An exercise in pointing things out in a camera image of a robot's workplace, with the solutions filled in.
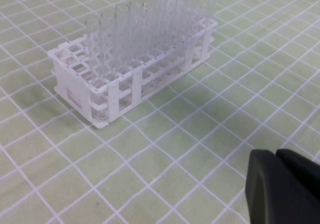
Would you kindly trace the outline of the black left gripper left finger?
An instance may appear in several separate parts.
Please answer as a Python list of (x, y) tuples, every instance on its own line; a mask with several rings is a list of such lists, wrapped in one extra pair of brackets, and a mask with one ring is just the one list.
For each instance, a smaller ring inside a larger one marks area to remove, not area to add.
[(245, 196), (252, 224), (318, 224), (320, 197), (315, 197), (269, 150), (250, 152)]

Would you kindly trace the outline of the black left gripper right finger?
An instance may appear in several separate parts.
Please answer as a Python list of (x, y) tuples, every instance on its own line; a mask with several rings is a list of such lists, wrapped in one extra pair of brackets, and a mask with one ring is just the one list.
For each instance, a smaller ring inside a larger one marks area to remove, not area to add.
[(319, 164), (290, 149), (278, 149), (275, 154), (306, 189), (320, 196)]

